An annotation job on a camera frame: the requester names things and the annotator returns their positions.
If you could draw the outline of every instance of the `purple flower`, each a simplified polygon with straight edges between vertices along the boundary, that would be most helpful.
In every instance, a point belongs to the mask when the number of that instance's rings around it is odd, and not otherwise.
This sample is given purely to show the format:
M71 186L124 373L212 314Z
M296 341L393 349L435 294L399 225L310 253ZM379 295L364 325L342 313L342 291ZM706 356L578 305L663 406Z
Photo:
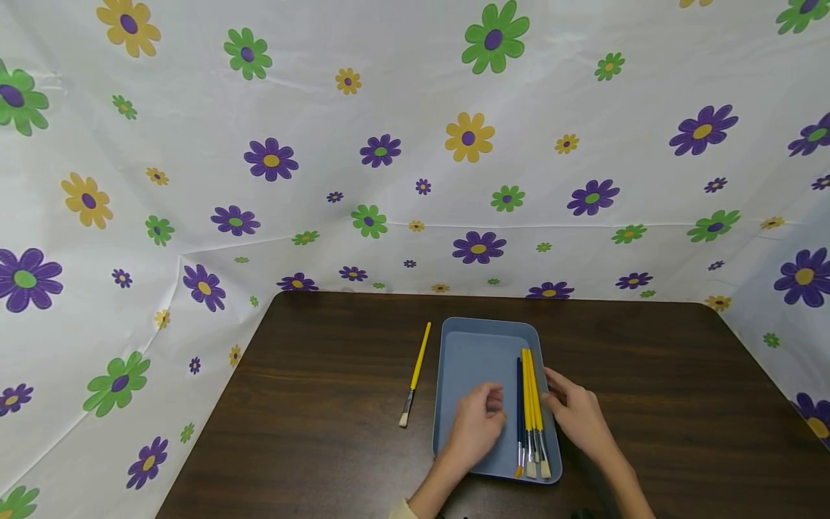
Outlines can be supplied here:
M251 174L255 177L265 174L265 180L268 182L274 182L280 175L283 179L290 179L289 169L297 170L300 167L296 161L291 160L294 150L289 146L280 148L280 143L273 137L266 139L264 146L252 140L251 149L253 153L245 153L245 161L254 164L251 166Z
M219 277L216 274L208 274L202 265L197 265L195 271L185 265L184 272L187 276L182 278L182 281L192 290L190 296L197 303L204 302L210 311L216 311L217 306L225 310L225 303L220 301L225 298L225 291L219 288Z
M415 190L418 191L418 194L426 195L427 193L431 193L432 190L430 189L432 184L429 183L429 180L426 179L419 179L415 183Z
M16 413L20 406L32 399L30 394L35 388L26 387L20 384L16 388L6 388L0 397L0 416L6 416L9 412Z
M567 282L558 282L555 285L552 282L544 282L542 286L532 286L528 299L570 299L569 294L573 292L573 288L568 288Z
M613 180L605 180L600 184L596 180L591 180L585 184L585 189L577 189L571 196L574 197L568 203L568 209L574 210L574 216L588 211L589 216L599 213L599 208L610 208L614 203L611 197L617 196L620 188L611 188Z
M283 277L281 282L277 282L282 290L292 291L317 291L319 288L315 286L314 280L305 277L302 272L297 272L294 276Z
M366 271L362 271L357 267L343 266L343 270L340 271L340 277L348 279L351 282L361 282L369 276L366 275Z
M649 276L648 272L644 272L642 274L637 274L636 272L632 272L627 276L623 276L620 278L620 281L616 283L616 286L620 287L620 290L625 290L626 288L630 288L634 290L638 286L645 286L648 284L649 281L654 279L654 276Z
M392 157L397 157L401 154L401 150L398 149L398 146L401 145L401 140L390 139L389 134L383 135L380 140L377 137L369 137L369 140L366 141L369 147L360 149L360 154L365 155L363 163L368 164L371 162L373 168L377 168L381 162L384 165L390 165L392 163Z
M801 154L809 155L818 146L830 146L830 113L826 114L817 125L805 126L801 130L802 139L789 143L787 149L792 150L790 157Z
M135 487L139 490L148 479L155 479L159 475L159 465L167 459L167 440L156 436L153 443L144 445L139 451L139 461L129 466L128 476L132 476L127 482L127 488Z
M452 256L463 257L464 263L468 265L475 260L487 264L491 257L501 257L505 253L501 248L507 244L507 240L496 240L495 233L484 233L484 236L479 236L475 231L470 231L466 238L466 241L456 240L452 243L452 246L458 249Z
M0 299L9 296L7 310L22 312L29 306L29 300L45 310L51 306L49 294L63 291L63 285L51 279L63 272L61 265L42 263L43 252L39 248L27 249L20 261L11 251L0 249Z
M691 154L699 155L706 151L709 144L720 144L726 139L726 132L738 123L738 116L727 117L732 111L732 105L723 105L715 113L715 107L705 106L697 114L697 120L686 119L677 126L681 134L675 135L669 141L670 146L680 146L675 149L678 157L691 150Z
M123 268L112 269L112 277L115 278L115 284L121 285L121 288L129 288L133 282L129 277L129 272L124 272Z
M232 205L227 210L214 208L214 211L217 216L211 216L210 221L219 224L220 233L230 231L234 236L241 236L242 233L254 234L256 232L254 229L260 226L260 223L254 219L254 213L251 211L243 213L236 205Z
M718 177L709 182L703 190L707 193L714 193L718 189L723 189L726 183L726 177Z
M803 249L795 255L795 263L787 262L781 266L784 277L778 279L773 288L788 291L784 295L785 303L794 305L803 297L807 306L812 308L824 304L822 292L830 294L830 262L824 261L827 255L825 247L812 256L808 249Z

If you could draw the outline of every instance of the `plastic tray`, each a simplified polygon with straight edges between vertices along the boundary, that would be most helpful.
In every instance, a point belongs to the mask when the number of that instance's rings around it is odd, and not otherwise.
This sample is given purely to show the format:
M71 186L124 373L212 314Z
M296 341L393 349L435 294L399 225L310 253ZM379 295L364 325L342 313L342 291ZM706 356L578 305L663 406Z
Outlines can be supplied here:
M542 350L536 329L523 322L489 321L450 317L441 328L441 357L435 397L435 422L432 427L432 452L437 456L449 438L456 403L477 385L487 381L504 384L507 424L496 446L472 470L485 476L518 479L550 485L562 476L562 458L556 439L556 426L550 411L542 405L544 436L547 441L550 479L515 477L516 438L516 358L522 348L530 348L536 368L536 384L547 391L542 366Z

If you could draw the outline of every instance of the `flower print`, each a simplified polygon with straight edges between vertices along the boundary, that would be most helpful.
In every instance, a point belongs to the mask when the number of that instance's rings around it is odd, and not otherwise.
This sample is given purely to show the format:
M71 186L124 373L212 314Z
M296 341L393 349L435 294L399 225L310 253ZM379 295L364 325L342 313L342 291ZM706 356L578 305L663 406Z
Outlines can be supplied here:
M525 296L528 299L570 299L570 293L573 288L568 287L567 282L544 282L542 286L532 286L529 290L530 294Z
M464 39L472 45L461 54L464 63L476 62L472 66L473 74L481 74L490 65L490 70L499 74L507 67L507 58L517 58L525 52L525 44L517 38L530 28L530 19L520 17L513 19L516 2L510 0L501 9L491 3L481 13L482 25L470 25L464 33Z
M221 301L225 298L225 291L219 287L219 277L216 274L208 274L203 265L197 265L195 271L185 265L184 272L187 276L182 281L191 289L190 296L194 301L204 302L210 311L216 311L217 306L220 310L225 310L225 303Z
M381 233L387 231L386 226L383 225L386 223L386 215L378 214L378 206L376 205L367 208L360 204L357 211L352 211L352 218L354 218L352 225L354 225L354 228L360 229L360 234L363 237L371 234L373 238L378 239Z
M361 282L362 280L366 279L366 271L362 271L357 267L343 267L343 270L339 271L340 277L343 279L348 279L351 282Z
M337 81L337 90L343 91L343 95L357 94L358 88L363 86L360 82L360 74L352 70L352 67L346 70L340 69L340 73L334 77Z
M640 286L647 285L648 282L652 279L654 279L654 276L649 276L648 272L643 272L642 274L632 272L627 276L621 277L620 280L616 283L616 286L618 286L620 290L625 290L626 288L634 290L635 288L638 288Z
M255 177L265 175L265 180L274 182L280 176L283 179L291 178L291 171L296 171L300 165L291 157L294 150L290 146L280 148L280 142L273 137L265 139L265 145L255 140L248 143L252 151L245 152L245 161L251 166L251 174Z
M490 202L490 205L496 208L496 211L501 213L505 209L508 213L512 213L513 209L521 207L525 203L522 202L522 199L525 197L524 191L519 191L519 186L513 186L512 188L507 187L506 185L501 186L501 191L496 191L493 193L493 201Z
M700 240L711 242L721 234L726 234L732 229L732 226L740 220L740 211L736 209L727 213L723 209L712 213L711 218L701 218L695 223L695 227L686 233L691 236L693 243Z
M484 233L480 236L475 231L466 234L466 240L456 240L452 246L458 250L452 253L452 257L463 257L467 265L478 261L482 265L490 262L491 257L501 257L504 251L501 250L507 244L507 240L496 240L495 233Z
M794 305L803 298L804 303L812 308L819 308L824 304L825 294L830 294L830 262L827 259L828 250L822 247L811 253L808 249L798 251L795 263L786 262L781 266L784 277L778 279L773 288L787 291L784 302Z
M0 499L0 517L3 519L25 519L29 517L37 508L37 504L32 501L40 493L39 488L33 488L29 492L26 492L26 487L15 488L6 499Z
M670 146L679 146L675 149L678 157L691 150L691 154L699 155L706 151L709 144L720 144L726 139L726 132L738 124L738 116L727 117L732 111L732 105L721 106L717 113L712 105L704 106L697 114L697 120L686 119L677 129L681 134L675 135L669 141Z
M167 242L173 239L170 235L176 231L170 226L170 221L167 218L159 220L153 214L147 217L144 226L147 228L147 236L151 237L156 245L162 247L167 247Z
M106 228L106 220L112 219L112 211L106 207L110 196L98 190L98 184L92 177L84 180L79 174L71 172L69 178L72 182L61 181L61 187L69 195L66 206L73 213L79 213L83 225L89 227L95 222L99 229Z
M614 76L623 71L623 63L625 63L625 58L621 52L617 54L609 52L604 60L597 62L597 70L593 74L597 77L597 81L611 81Z
M149 23L149 7L133 0L104 0L106 7L98 7L95 15L103 23L111 26L106 36L115 45L125 43L127 54L139 57L139 49L147 56L155 56L153 42L161 40L161 32Z
M775 23L783 23L779 34L786 34L790 29L799 34L807 28L812 20L818 21L830 12L830 0L789 0L790 7L779 14Z
M124 272L123 268L114 268L112 270L112 277L115 279L115 284L121 285L121 288L129 288L133 282L129 277L129 272Z
M640 239L647 230L648 228L641 223L639 225L629 225L624 229L618 229L611 239L617 245L620 243L631 243L634 240Z
M799 153L802 156L807 156L815 151L818 146L830 146L830 113L822 117L817 125L802 128L801 137L801 139L796 139L787 146L787 149L792 152L789 154L790 157L794 157Z
M719 189L723 189L726 184L727 184L726 177L717 177L714 180L712 180L711 182L709 182L706 185L706 187L703 188L703 190L706 191L707 193L714 193L715 191L717 191Z
M389 134L383 134L380 140L377 137L369 137L366 141L369 146L360 149L360 154L363 155L363 163L372 163L373 168L377 168L381 163L388 166L392 163L392 157L397 157L401 154L398 146L401 145L400 139L392 140Z
M478 162L479 153L490 153L493 144L488 140L496 134L492 126L484 126L484 114L476 114L470 120L466 112L458 114L458 124L447 125L450 138L444 143L447 149L454 149L452 159L461 162L466 157L470 162Z
M305 231L304 233L296 234L291 241L295 245L308 245L309 243L317 241L319 237L320 233L317 231Z
M819 400L813 404L813 399L806 393L799 393L795 397L796 403L791 403L807 421L812 431L822 440L824 446L830 448L830 402Z
M150 367L150 359L134 351L126 364L120 357L115 357L106 366L106 375L95 377L86 385L87 390L95 393L85 402L86 412L95 410L95 416L101 418L118 405L119 409L127 407L133 401L133 391L141 390L147 384L147 377L142 376Z
M577 149L579 144L579 139L577 139L576 134L565 134L562 136L562 139L556 141L556 153L558 154L570 154L570 152L574 149Z
M139 490L148 479L155 479L159 475L159 465L167 459L168 441L156 436L150 445L145 445L139 451L139 461L129 466L127 475L132 476L127 482L127 488L135 487Z
M731 297L709 296L706 298L706 305L714 311L724 311L732 304Z
M219 224L220 233L230 231L234 236L241 236L242 233L255 234L254 229L260 226L260 223L254 219L254 213L251 211L243 213L236 205L232 205L227 209L214 208L213 210L216 211L216 215L211 216L210 221Z
M283 277L281 282L277 282L282 290L290 291L318 291L319 288L315 286L314 280L310 277L305 277L302 272L297 272L294 276Z
M30 395L34 390L35 388L27 387L25 384L19 384L16 388L4 389L2 396L0 396L0 416L19 411L22 405L32 400Z
M0 60L0 125L14 119L14 127L20 135L32 136L32 125L45 130L49 122L39 110L49 108L49 99L33 90L35 80L19 68L9 73Z
M597 180L590 180L585 184L585 189L577 189L571 196L574 198L568 202L568 209L574 210L574 216L588 212L589 216L599 213L600 208L610 208L614 203L612 197L617 196L620 188L612 188L611 179L601 184Z
M265 79L265 69L273 64L265 53L268 50L265 40L254 41L254 34L247 27L242 28L241 35L236 29L230 29L227 35L231 41L225 42L225 52L231 56L231 68L235 71L242 69L242 77L249 81L254 74Z
M8 296L6 310L20 313L28 308L29 301L40 310L49 308L49 294L63 291L63 285L52 279L61 272L59 263L43 262L39 248L27 249L19 261L12 251L0 248L0 299Z
M427 193L431 193L432 184L429 183L426 179L418 179L415 183L415 190L418 194L426 195Z

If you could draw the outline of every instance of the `flower center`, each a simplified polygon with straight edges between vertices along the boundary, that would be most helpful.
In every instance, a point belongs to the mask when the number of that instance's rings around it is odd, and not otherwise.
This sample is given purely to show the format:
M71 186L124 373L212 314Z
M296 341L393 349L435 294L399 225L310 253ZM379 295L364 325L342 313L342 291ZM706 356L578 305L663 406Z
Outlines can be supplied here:
M504 35L501 34L501 31L498 29L493 29L492 31L487 33L487 36L484 38L484 48L488 51L494 51L495 49L499 48L501 45L501 41L504 39Z
M29 271L17 271L14 273L14 284L21 288L34 288L37 278Z
M695 139L703 139L710 133L712 133L712 125L700 125L691 136Z
M472 146L472 143L476 142L476 134L469 130L464 132L461 136L461 142L464 143L465 146Z
M269 168L275 168L280 165L280 158L274 154L268 154L262 159L262 163Z
M11 85L0 85L0 97L14 108L23 106L23 93Z
M136 23L133 17L131 17L129 14L122 14L120 22L124 30L129 32L130 34L135 34L139 31L139 24Z
M816 276L816 271L812 268L803 268L795 273L795 282L799 285L809 285L813 282Z

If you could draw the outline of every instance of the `green flower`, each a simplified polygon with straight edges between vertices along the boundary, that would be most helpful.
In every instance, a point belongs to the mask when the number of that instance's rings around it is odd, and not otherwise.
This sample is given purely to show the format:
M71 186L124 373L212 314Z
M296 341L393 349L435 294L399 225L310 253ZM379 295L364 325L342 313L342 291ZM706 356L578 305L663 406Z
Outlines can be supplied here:
M37 508L36 504L29 504L35 500L39 488L26 492L26 487L17 487L6 499L0 499L0 517L2 519L23 519L29 517Z
M779 346L781 346L781 340L774 333L765 333L764 343L770 348L778 348Z
M521 201L525 197L524 191L519 191L519 186L508 188L501 186L501 191L493 193L493 201L490 205L496 208L496 211L502 212L507 209L508 213L513 213L514 208L521 207L524 202Z
M354 218L352 225L354 225L354 228L360 229L360 233L364 237L371 234L373 238L377 239L380 237L380 233L387 231L386 226L383 225L386 223L386 215L378 214L378 206L376 205L369 208L363 204L359 205L357 211L352 211L352 218Z
M617 54L609 52L604 60L597 62L598 69L593 74L597 77L597 81L611 81L614 76L623 71L623 63L625 63L625 58L621 52Z
M182 443L187 443L187 442L190 441L190 438L193 436L193 430L195 428L196 428L196 426L193 425L193 422L191 422L190 424L187 424L187 425L184 426L184 429L182 429L182 434L181 434Z
M783 23L779 34L785 34L793 29L795 34L807 28L812 20L821 20L830 12L830 0L789 0L792 6L779 14L775 23Z
M167 242L173 239L170 234L176 231L176 229L170 227L170 221L167 218L159 220L152 214L144 222L144 225L147 226L147 236L151 237L156 245L163 247L167 247Z
M242 77L247 80L253 79L254 74L260 79L265 79L265 69L271 66L271 58L265 53L268 44L265 40L256 40L251 29L244 27L240 36L236 30L227 32L231 41L225 42L225 52L233 56L231 68L235 71L242 69Z
M735 225L735 222L740 220L740 211L735 210L727 214L721 209L712 214L712 218L701 218L695 224L696 227L686 233L687 236L692 236L692 242L699 242L705 239L711 242L718 237L719 234L726 234Z
M525 34L530 27L528 17L516 18L516 2L510 0L501 9L494 3L484 8L481 13L481 25L470 25L464 33L464 39L472 43L471 47L461 54L464 63L476 62L472 67L473 74L481 74L487 65L496 74L503 72L507 67L505 55L512 58L521 56L525 52L525 44L516 38Z
M634 240L640 239L642 235L646 233L647 230L648 228L643 224L629 225L624 229L619 229L611 239L617 245L619 245L620 243L631 243Z
M17 69L11 74L0 60L0 125L14 119L14 126L21 135L32 136L32 125L45 130L49 123L38 110L49 108L49 100L33 90L35 80Z
M147 384L147 377L141 376L150 367L150 359L141 360L141 354L134 351L127 359L127 364L115 357L106 367L107 375L95 377L86 385L89 391L95 391L84 402L84 410L95 411L98 418L105 416L118 404L119 409L127 407L133 399L133 391L138 391Z
M317 231L305 231L302 234L297 234L294 236L291 241L294 242L295 245L308 245L309 243L314 242L317 238L320 237L320 233Z

